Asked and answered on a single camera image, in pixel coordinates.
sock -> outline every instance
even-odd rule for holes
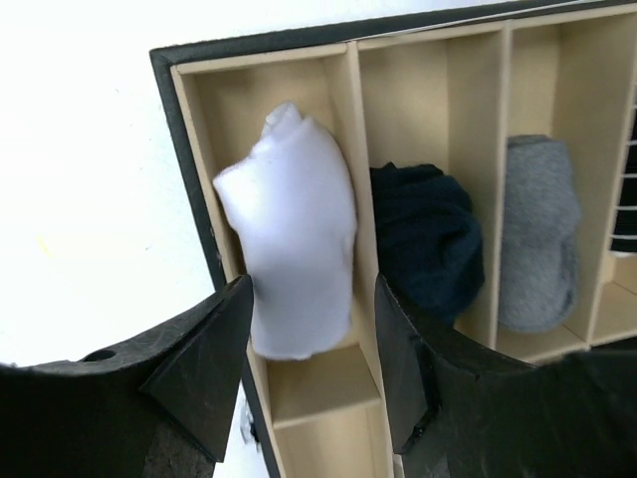
[[[350,328],[356,216],[329,132],[284,103],[213,183],[254,282],[255,352],[307,359],[333,348]]]
[[[577,300],[575,232],[581,210],[566,145],[546,136],[509,138],[499,322],[541,333]]]

rolled sock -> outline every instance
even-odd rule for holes
[[[329,132],[284,103],[213,184],[253,278],[255,352],[307,359],[334,347],[350,328],[356,215]]]
[[[449,326],[485,282],[480,224],[469,194],[432,164],[371,168],[380,272]]]
[[[566,145],[543,135],[509,138],[500,324],[540,333],[569,316],[577,299],[580,219]]]

drawer organizer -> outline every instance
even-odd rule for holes
[[[248,349],[282,476],[393,476],[375,341],[378,273],[369,167],[433,163],[470,193],[484,234],[486,283],[458,330],[539,362],[637,336],[637,257],[607,251],[635,102],[637,8],[544,15],[171,68],[226,279],[245,273],[211,185],[258,139],[263,118],[294,101],[338,142],[358,217],[353,328],[305,361]],[[498,327],[507,137],[564,141],[582,208],[578,304],[562,325]]]

black frame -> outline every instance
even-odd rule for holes
[[[222,40],[204,41],[186,45],[157,48],[150,51],[150,61],[157,81],[161,102],[166,114],[168,127],[179,162],[179,168],[186,187],[190,207],[194,216],[197,233],[201,241],[204,256],[215,290],[225,284],[225,276],[215,240],[212,224],[207,212],[201,184],[190,148],[186,126],[181,115],[179,101],[170,68],[174,65],[239,57],[259,53],[275,52],[295,48],[315,47],[345,42],[361,37],[382,35],[403,30],[435,27],[444,28],[452,22],[485,23],[514,18],[525,18],[554,13],[588,10],[635,3],[637,0],[600,0],[589,3],[572,3],[572,0],[519,0],[507,3],[483,5],[454,10],[441,10],[370,20],[360,20],[317,27],[284,30],[272,33],[249,35]],[[525,11],[531,8],[541,10]],[[257,396],[257,390],[250,367],[246,364],[242,375],[246,396],[255,419],[255,426],[263,446],[264,458],[272,478],[280,476],[267,433],[263,410]]]

screw hole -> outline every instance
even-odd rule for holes
[[[95,351],[92,354],[88,354],[82,359],[82,361],[102,361],[115,357],[115,352],[109,349],[102,349],[101,351]]]

